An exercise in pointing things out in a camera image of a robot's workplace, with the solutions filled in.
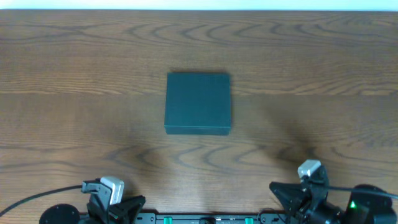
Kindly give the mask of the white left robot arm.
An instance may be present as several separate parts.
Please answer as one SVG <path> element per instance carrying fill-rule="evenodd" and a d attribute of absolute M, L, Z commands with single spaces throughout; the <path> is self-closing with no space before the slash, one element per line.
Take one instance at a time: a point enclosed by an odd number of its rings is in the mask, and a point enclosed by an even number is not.
<path fill-rule="evenodd" d="M 82 215 L 76 207 L 58 204 L 41 215 L 40 224 L 112 224 L 134 223 L 146 202 L 142 195 L 124 198 L 124 182 L 113 176 L 82 182 L 81 192 L 90 194 L 87 214 Z"/>

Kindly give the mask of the black gift box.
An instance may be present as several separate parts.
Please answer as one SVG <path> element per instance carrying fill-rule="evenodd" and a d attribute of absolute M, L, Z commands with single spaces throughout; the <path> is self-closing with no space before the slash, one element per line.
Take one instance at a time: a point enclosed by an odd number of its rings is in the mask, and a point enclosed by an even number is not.
<path fill-rule="evenodd" d="M 232 128 L 227 73 L 168 73 L 164 127 L 167 134 L 221 135 Z"/>

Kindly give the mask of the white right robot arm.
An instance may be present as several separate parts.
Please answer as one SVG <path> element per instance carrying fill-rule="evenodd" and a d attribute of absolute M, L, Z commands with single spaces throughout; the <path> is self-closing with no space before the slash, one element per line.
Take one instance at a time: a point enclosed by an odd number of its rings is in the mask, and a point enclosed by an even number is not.
<path fill-rule="evenodd" d="M 271 192 L 284 208 L 286 223 L 397 223 L 397 212 L 392 207 L 396 195 L 368 184 L 353 188 L 331 186 L 325 167 L 318 161 L 312 165 L 303 163 L 298 168 L 298 175 L 298 184 L 269 184 Z M 328 201 L 331 190 L 350 193 L 345 210 Z"/>

